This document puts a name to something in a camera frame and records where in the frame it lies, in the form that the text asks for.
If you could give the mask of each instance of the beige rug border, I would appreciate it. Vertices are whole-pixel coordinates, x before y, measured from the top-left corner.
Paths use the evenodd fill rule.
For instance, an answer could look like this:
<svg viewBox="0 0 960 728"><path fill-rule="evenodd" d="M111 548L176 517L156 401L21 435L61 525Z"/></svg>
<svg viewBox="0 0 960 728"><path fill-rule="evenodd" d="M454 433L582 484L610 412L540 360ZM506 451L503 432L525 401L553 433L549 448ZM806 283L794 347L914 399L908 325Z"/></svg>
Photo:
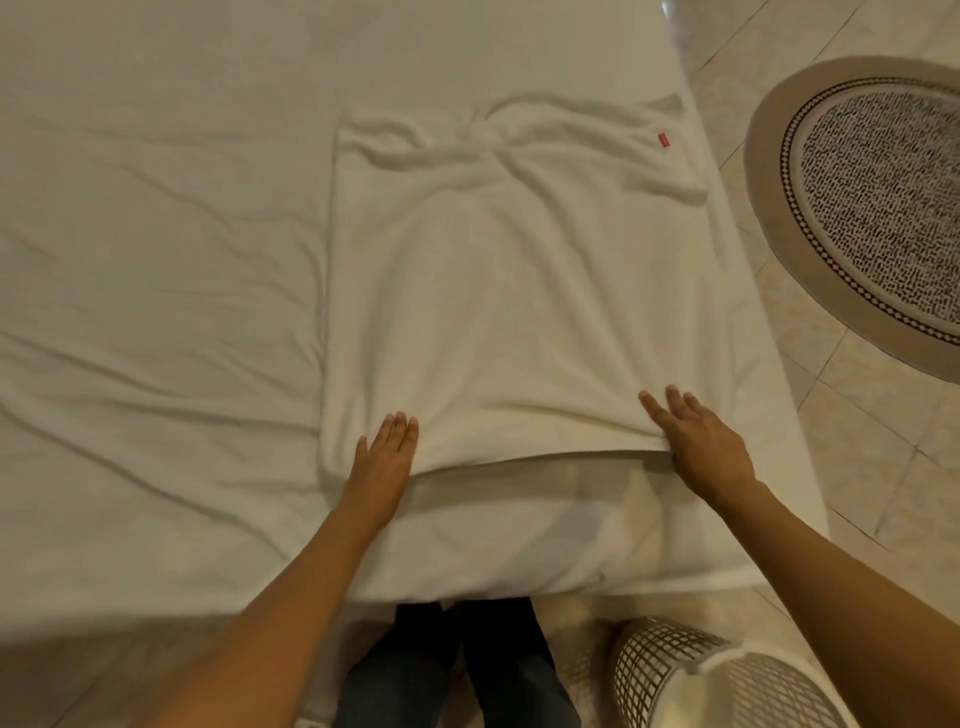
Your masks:
<svg viewBox="0 0 960 728"><path fill-rule="evenodd" d="M743 150L747 192L777 259L818 303L891 356L960 383L960 346L902 324L833 273L794 221L780 182L780 146L800 107L831 86L874 76L915 78L960 89L960 70L925 61L861 56L809 66L777 85L754 113Z"/></svg>

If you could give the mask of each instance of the tile floor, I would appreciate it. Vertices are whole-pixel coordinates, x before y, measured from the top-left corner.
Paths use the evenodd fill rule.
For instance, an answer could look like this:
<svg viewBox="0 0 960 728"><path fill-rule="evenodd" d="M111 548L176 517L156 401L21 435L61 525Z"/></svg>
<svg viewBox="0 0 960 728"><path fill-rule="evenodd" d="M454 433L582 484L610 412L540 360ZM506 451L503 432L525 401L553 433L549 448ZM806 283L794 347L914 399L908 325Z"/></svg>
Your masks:
<svg viewBox="0 0 960 728"><path fill-rule="evenodd" d="M960 0L663 0L662 5L780 345L830 507L832 537L960 621L960 386L876 349L785 273L753 215L741 156L747 124L764 93L815 61L890 54L960 65ZM538 610L564 656L558 660L562 674L576 672L576 653L592 639L598 618L652 613L731 638L776 643L812 659L765 587L707 595L549 597L539 600ZM177 625L135 641L103 638L8 651L0 655L4 722L17 728L126 725L142 694L215 629ZM457 695L451 702L459 702L460 719L451 724L477 724L468 696L465 703L463 692ZM27 699L31 696L41 699ZM585 718L597 715L589 694L575 697Z"/></svg>

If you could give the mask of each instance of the bath mat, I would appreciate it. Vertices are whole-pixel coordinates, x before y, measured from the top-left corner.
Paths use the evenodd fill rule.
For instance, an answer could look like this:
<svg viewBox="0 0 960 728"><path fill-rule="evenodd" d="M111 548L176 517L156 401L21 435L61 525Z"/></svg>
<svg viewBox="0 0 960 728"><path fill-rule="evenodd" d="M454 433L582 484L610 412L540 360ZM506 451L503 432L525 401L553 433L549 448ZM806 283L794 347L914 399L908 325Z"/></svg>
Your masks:
<svg viewBox="0 0 960 728"><path fill-rule="evenodd" d="M854 57L760 104L744 148L756 217L826 310L960 382L960 70Z"/></svg>

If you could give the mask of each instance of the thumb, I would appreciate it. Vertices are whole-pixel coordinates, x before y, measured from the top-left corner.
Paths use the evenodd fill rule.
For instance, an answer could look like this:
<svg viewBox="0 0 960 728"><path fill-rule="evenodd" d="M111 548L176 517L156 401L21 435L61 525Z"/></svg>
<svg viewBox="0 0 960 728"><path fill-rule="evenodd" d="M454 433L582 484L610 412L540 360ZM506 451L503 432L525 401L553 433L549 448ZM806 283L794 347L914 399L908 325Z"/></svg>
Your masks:
<svg viewBox="0 0 960 728"><path fill-rule="evenodd" d="M357 450L353 454L353 464L356 465L361 457L367 454L367 438L361 437L357 440Z"/></svg>

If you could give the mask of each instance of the person's left hand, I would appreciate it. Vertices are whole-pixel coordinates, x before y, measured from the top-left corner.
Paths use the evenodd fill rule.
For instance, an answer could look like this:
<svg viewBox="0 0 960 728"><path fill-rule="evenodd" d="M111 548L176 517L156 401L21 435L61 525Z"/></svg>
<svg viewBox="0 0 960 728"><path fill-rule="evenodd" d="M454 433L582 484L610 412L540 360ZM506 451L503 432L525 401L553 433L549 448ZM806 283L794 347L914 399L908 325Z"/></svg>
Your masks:
<svg viewBox="0 0 960 728"><path fill-rule="evenodd" d="M397 412L396 416L387 415L369 447L366 437L357 442L353 468L337 508L356 519L361 528L369 528L371 536L396 513L419 437L417 418L411 417L408 422L405 414Z"/></svg>

